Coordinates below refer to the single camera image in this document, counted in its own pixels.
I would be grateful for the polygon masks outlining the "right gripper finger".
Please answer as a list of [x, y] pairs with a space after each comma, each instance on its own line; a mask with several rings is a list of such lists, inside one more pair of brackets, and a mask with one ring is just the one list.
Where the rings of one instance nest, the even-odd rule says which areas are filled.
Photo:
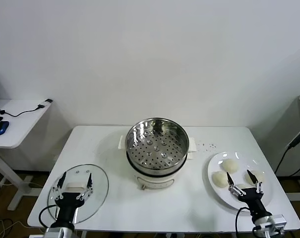
[[257, 193], [263, 193], [263, 191], [262, 191], [262, 182], [259, 182], [257, 177], [250, 170], [247, 170], [247, 173], [248, 173], [251, 181], [253, 182], [253, 184], [256, 187], [256, 192]]
[[243, 196], [243, 190], [240, 189], [239, 187], [235, 186], [234, 181], [232, 180], [232, 178], [228, 172], [227, 172], [227, 179], [228, 179], [228, 184], [229, 184], [228, 190], [230, 191], [230, 193], [233, 194], [237, 198], [240, 196]]

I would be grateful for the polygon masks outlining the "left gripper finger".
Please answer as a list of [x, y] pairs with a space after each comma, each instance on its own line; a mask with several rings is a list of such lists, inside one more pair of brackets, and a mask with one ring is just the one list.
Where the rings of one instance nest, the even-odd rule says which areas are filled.
[[66, 172], [62, 174], [62, 176], [58, 179], [57, 183], [53, 185], [52, 192], [54, 201], [59, 201], [64, 199], [65, 189], [63, 188], [63, 184], [66, 179]]
[[86, 200], [88, 197], [90, 197], [93, 193], [93, 182], [92, 182], [92, 174], [90, 173], [88, 182], [86, 185], [86, 188], [83, 192], [81, 192], [76, 199], [77, 200]]

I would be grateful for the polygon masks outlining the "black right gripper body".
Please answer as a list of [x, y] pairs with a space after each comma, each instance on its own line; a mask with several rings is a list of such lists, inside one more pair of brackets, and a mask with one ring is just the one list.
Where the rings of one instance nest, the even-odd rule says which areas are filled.
[[253, 220], [271, 216], [261, 201], [263, 193], [257, 192], [256, 188], [244, 188], [242, 191], [244, 194], [239, 196], [239, 201], [247, 204]]

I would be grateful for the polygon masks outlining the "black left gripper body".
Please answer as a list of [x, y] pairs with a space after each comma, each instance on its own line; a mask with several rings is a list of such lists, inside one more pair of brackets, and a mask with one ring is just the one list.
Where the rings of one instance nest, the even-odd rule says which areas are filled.
[[56, 205], [59, 213], [52, 227], [74, 227], [73, 219], [77, 208], [84, 205], [84, 200], [77, 199], [79, 192], [63, 192], [63, 199], [58, 199]]

